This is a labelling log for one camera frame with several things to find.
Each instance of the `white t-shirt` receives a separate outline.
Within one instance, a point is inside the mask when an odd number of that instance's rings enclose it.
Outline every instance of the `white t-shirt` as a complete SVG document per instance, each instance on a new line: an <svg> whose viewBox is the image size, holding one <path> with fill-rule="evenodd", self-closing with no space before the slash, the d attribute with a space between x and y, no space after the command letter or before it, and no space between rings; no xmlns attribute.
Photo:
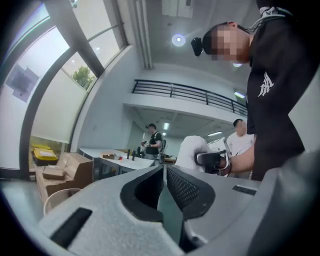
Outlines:
<svg viewBox="0 0 320 256"><path fill-rule="evenodd" d="M226 143L229 146L231 155L234 157L246 152L254 144L254 141L254 134L245 134L242 137L239 137L237 133L234 132L228 137Z"/></svg>

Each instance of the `white graphic print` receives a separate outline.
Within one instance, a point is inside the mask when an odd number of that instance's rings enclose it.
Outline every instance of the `white graphic print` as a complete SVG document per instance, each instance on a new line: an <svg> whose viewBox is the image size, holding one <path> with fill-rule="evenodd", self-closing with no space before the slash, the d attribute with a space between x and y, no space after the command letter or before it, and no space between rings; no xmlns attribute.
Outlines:
<svg viewBox="0 0 320 256"><path fill-rule="evenodd" d="M261 87L261 91L259 96L265 96L266 93L269 92L270 87L274 86L274 83L271 82L270 77L268 76L267 72L264 73L264 80L263 80L263 84L260 86Z"/></svg>

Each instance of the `black railing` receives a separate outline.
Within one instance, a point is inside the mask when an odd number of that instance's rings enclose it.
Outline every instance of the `black railing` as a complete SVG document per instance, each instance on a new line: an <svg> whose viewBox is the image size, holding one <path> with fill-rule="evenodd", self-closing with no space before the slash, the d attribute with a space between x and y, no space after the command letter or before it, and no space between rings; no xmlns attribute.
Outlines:
<svg viewBox="0 0 320 256"><path fill-rule="evenodd" d="M212 91L178 83L136 79L132 93L158 95L198 102L227 110L244 117L247 117L248 114L246 106L233 99Z"/></svg>

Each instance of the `black slot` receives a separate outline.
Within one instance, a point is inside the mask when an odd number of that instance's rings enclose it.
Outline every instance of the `black slot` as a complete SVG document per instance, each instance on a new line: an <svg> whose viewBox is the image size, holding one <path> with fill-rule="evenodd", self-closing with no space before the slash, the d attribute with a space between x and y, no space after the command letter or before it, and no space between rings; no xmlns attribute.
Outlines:
<svg viewBox="0 0 320 256"><path fill-rule="evenodd" d="M241 193L245 193L251 196L254 196L256 194L256 190L252 189L252 188L248 188L248 187L244 187L244 186L240 186L240 185L236 185L233 187L233 190L241 192Z"/></svg>
<svg viewBox="0 0 320 256"><path fill-rule="evenodd" d="M120 192L123 206L137 219L162 222L163 214L157 210L160 193L164 187L162 165L126 183Z"/></svg>
<svg viewBox="0 0 320 256"><path fill-rule="evenodd" d="M77 209L57 231L51 236L51 240L67 249L80 229L92 214L92 210L79 208Z"/></svg>

